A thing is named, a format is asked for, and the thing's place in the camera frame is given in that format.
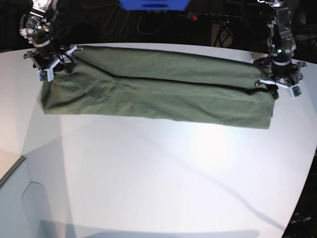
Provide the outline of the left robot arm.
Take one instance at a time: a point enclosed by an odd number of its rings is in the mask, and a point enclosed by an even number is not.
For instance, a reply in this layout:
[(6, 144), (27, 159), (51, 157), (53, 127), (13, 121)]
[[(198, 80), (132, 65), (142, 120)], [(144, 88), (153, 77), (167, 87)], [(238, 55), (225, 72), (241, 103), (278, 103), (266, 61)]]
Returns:
[(301, 70), (307, 64), (303, 61), (292, 62), (297, 46), (291, 31), (292, 15), (285, 0), (260, 0), (272, 8), (267, 24), (269, 29), (266, 45), (268, 55), (254, 61), (260, 70), (261, 77), (255, 86), (265, 85), (271, 96), (279, 98), (278, 88), (287, 89), (292, 98), (302, 94), (300, 81), (303, 79)]

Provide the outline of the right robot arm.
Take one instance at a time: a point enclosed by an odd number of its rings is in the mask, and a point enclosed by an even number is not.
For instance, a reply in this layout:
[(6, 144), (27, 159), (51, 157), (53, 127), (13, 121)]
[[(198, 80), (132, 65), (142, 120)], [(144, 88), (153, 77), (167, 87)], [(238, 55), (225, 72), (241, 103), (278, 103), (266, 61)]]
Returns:
[(41, 80), (58, 71), (71, 73), (75, 67), (72, 54), (75, 45), (67, 41), (69, 22), (79, 0), (34, 0), (30, 11), (20, 20), (20, 35), (33, 49), (24, 54), (39, 72)]

